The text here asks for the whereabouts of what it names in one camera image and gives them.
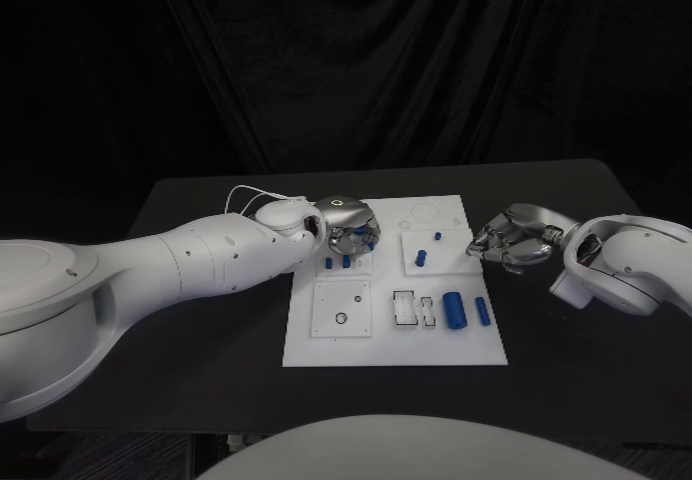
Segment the blue block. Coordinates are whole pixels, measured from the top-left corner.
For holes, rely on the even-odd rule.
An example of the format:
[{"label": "blue block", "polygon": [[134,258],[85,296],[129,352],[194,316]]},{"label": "blue block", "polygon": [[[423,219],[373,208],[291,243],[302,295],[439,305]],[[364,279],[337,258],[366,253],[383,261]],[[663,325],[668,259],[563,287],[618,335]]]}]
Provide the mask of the blue block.
[{"label": "blue block", "polygon": [[418,258],[415,259],[415,264],[422,267],[425,265],[425,256],[428,253],[425,250],[418,250]]},{"label": "blue block", "polygon": [[487,315],[485,300],[482,297],[475,299],[475,309],[478,310],[480,324],[487,327],[490,325],[490,316]]},{"label": "blue block", "polygon": [[467,325],[464,304],[458,292],[449,292],[442,295],[444,314],[446,316],[446,326],[458,330]]}]

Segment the black curtain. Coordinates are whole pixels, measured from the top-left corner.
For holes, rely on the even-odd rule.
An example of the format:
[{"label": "black curtain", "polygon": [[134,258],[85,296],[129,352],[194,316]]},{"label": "black curtain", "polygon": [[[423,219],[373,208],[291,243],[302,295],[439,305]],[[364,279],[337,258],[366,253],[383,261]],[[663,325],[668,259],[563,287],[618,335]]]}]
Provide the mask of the black curtain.
[{"label": "black curtain", "polygon": [[164,177],[576,157],[611,166],[645,213],[692,223],[686,0],[10,10],[0,199],[33,212],[12,224],[41,198],[53,211],[28,233],[74,209],[73,227],[103,211],[125,225]]}]

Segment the white circle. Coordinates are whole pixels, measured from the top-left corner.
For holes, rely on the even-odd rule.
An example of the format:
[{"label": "white circle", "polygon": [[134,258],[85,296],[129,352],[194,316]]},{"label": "white circle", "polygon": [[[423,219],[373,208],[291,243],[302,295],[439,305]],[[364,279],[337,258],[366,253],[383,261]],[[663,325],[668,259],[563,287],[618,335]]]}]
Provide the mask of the white circle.
[{"label": "white circle", "polygon": [[439,210],[431,203],[419,203],[412,208],[410,215],[420,223],[432,223],[439,218]]}]

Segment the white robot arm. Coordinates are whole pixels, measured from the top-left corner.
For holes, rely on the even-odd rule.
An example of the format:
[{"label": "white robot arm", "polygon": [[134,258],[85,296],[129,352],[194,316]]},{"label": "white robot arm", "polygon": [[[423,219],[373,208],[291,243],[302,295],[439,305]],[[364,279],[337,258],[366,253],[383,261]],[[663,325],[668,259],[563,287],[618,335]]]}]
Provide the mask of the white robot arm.
[{"label": "white robot arm", "polygon": [[149,313],[291,272],[322,243],[367,251],[379,226],[366,204],[285,198],[253,220],[216,215],[106,245],[0,241],[0,422],[69,392]]},{"label": "white robot arm", "polygon": [[668,301],[692,316],[692,230],[648,217],[614,215],[583,224],[546,208],[514,204],[482,227],[467,254],[511,273],[563,251],[550,292],[576,308],[595,297],[632,315]]}]

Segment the table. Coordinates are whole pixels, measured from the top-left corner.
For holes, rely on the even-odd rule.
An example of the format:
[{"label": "table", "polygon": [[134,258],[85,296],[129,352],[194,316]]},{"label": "table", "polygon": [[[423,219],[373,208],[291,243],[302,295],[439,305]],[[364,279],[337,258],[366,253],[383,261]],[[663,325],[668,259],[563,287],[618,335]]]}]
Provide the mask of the table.
[{"label": "table", "polygon": [[[157,183],[129,237],[222,213],[230,187],[309,199],[461,195],[471,229],[514,202],[579,220],[637,213],[602,163],[540,163],[171,179]],[[232,207],[249,197],[237,196]],[[598,301],[573,309],[547,288],[559,259],[484,277],[508,367],[282,368],[291,275],[152,314],[76,390],[28,418],[34,430],[278,433],[360,414],[470,420],[552,439],[692,441],[692,320]]]}]

